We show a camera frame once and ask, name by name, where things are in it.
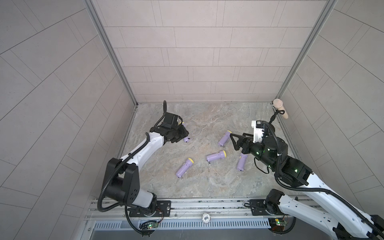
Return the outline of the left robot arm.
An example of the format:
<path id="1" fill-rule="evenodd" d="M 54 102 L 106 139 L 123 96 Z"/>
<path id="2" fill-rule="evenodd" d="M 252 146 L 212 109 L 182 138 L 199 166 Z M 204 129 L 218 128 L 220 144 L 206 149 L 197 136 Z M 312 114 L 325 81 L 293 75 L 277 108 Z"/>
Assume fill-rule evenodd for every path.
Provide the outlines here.
<path id="1" fill-rule="evenodd" d="M 146 133 L 146 138 L 127 155 L 109 160 L 97 203 L 99 212 L 120 206 L 145 215 L 156 212 L 157 196 L 141 188 L 140 170 L 165 143 L 177 143 L 189 135 L 182 121 L 180 116 L 167 111 L 167 102 L 164 101 L 163 115 Z"/>

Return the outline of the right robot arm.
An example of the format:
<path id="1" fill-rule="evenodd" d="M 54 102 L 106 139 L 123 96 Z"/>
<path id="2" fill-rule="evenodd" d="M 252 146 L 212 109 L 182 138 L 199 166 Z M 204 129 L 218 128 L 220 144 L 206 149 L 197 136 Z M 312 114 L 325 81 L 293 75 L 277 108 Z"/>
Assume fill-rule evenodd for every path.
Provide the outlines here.
<path id="1" fill-rule="evenodd" d="M 289 191 L 304 193 L 322 207 L 322 210 L 301 204 L 282 191 L 272 189 L 264 200 L 264 208 L 271 215 L 282 213 L 300 219 L 331 236 L 334 240 L 379 240 L 384 237 L 384 220 L 356 208 L 325 184 L 302 161 L 288 155 L 288 144 L 277 137 L 274 127 L 266 121 L 257 121 L 261 141 L 256 134 L 231 134 L 236 151 L 251 154 L 255 161 L 273 173 L 277 184 Z"/>

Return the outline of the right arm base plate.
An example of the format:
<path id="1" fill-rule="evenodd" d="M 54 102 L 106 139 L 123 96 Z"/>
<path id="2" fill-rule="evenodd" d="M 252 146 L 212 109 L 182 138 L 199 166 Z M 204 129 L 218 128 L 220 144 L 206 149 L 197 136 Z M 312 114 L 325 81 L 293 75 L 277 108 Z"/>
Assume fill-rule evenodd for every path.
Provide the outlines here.
<path id="1" fill-rule="evenodd" d="M 248 204 L 250 205 L 249 208 L 251 209 L 253 216 L 283 216 L 284 213 L 280 211 L 279 208 L 274 210 L 273 212 L 269 211 L 267 209 L 267 206 L 265 205 L 265 200 L 260 199 L 251 199 L 249 200 Z"/>

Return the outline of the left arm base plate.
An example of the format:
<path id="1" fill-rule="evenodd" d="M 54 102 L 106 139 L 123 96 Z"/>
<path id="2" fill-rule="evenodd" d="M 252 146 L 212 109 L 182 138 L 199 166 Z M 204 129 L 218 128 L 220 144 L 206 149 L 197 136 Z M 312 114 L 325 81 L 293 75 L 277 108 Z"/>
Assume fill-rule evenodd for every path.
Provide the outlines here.
<path id="1" fill-rule="evenodd" d="M 144 218 L 144 217 L 169 217 L 171 210 L 171 201 L 157 201 L 151 203 L 148 208 L 135 206 L 128 209 L 130 218 Z"/>

